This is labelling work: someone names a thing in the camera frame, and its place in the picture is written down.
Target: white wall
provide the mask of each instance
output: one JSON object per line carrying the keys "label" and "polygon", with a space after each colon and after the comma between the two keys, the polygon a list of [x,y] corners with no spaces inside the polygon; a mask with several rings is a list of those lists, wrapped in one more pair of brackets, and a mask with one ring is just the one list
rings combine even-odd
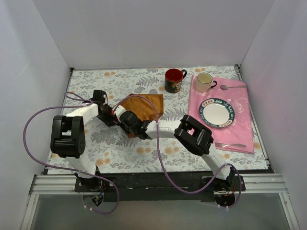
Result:
{"label": "white wall", "polygon": [[69,67],[240,64],[274,0],[34,0]]}
{"label": "white wall", "polygon": [[[32,0],[0,0],[0,229],[21,226],[34,173],[43,169],[26,154],[22,132],[37,110],[59,105],[69,68]],[[35,119],[28,142],[46,160],[52,117]]]}
{"label": "white wall", "polygon": [[275,1],[241,68],[270,162],[307,229],[307,0]]}

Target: orange cloth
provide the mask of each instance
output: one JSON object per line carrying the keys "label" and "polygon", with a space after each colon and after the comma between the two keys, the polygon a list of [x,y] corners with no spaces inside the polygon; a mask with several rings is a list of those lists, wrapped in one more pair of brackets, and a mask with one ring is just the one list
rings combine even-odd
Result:
{"label": "orange cloth", "polygon": [[[139,94],[150,100],[158,110],[159,118],[162,116],[164,111],[163,94]],[[132,111],[142,121],[144,120],[155,120],[154,108],[143,98],[130,97],[124,100],[121,104],[126,110]]]}

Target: black mug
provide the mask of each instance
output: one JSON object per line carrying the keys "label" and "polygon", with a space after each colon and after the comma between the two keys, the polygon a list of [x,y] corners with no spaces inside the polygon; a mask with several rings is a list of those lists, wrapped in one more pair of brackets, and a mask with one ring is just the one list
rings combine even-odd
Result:
{"label": "black mug", "polygon": [[177,93],[181,88],[181,82],[186,77],[187,71],[185,69],[169,69],[165,73],[164,88],[169,93]]}

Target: plate rim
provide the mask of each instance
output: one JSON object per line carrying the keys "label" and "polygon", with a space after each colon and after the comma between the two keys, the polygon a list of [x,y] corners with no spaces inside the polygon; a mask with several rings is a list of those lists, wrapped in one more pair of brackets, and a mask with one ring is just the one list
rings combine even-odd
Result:
{"label": "plate rim", "polygon": [[[215,124],[210,123],[210,122],[205,118],[205,116],[203,115],[203,110],[204,110],[204,108],[205,108],[207,105],[202,106],[202,104],[203,104],[204,102],[206,102],[207,100],[213,100],[213,102],[210,102],[210,103],[208,103],[207,105],[209,105],[209,104],[221,104],[221,105],[223,105],[223,106],[227,109],[227,111],[228,111],[228,113],[229,113],[229,118],[228,118],[228,121],[227,121],[226,123],[221,124],[221,125],[215,125]],[[208,99],[204,100],[204,101],[200,104],[200,107],[199,107],[199,114],[200,114],[201,119],[202,119],[207,125],[209,125],[209,126],[212,127],[212,128],[226,128],[226,127],[230,126],[230,125],[233,123],[233,121],[235,120],[235,110],[234,110],[234,108],[232,107],[232,105],[231,105],[230,103],[228,103],[227,101],[225,101],[225,100],[223,100],[223,99],[220,99],[220,98],[216,98],[216,97],[212,97],[212,98],[208,98]]]}

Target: floral tablecloth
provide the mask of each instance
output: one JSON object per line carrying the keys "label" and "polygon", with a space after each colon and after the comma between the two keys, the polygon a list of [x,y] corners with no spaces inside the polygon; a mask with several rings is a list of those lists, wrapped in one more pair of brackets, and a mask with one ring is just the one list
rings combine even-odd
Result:
{"label": "floral tablecloth", "polygon": [[[94,89],[107,92],[108,101],[114,106],[130,93],[163,93],[164,114],[160,119],[175,120],[188,113],[189,88],[191,77],[199,72],[210,73],[213,77],[239,80],[234,67],[184,68],[188,74],[176,94],[164,89],[165,72],[168,69],[112,69],[74,71],[69,91],[91,98]],[[77,105],[77,101],[66,99],[65,105]],[[73,109],[64,109],[63,114]],[[267,169],[267,163],[252,122],[255,154],[218,150],[227,163],[239,170]],[[101,173],[140,173],[161,172],[157,156],[156,140],[128,138],[118,126],[108,127],[98,118],[85,125],[86,149],[90,159],[99,167]],[[176,139],[161,138],[160,150],[168,171],[210,170],[204,160],[189,153]],[[71,167],[57,154],[50,155],[50,163]],[[48,174],[70,173],[64,170],[49,169]]]}

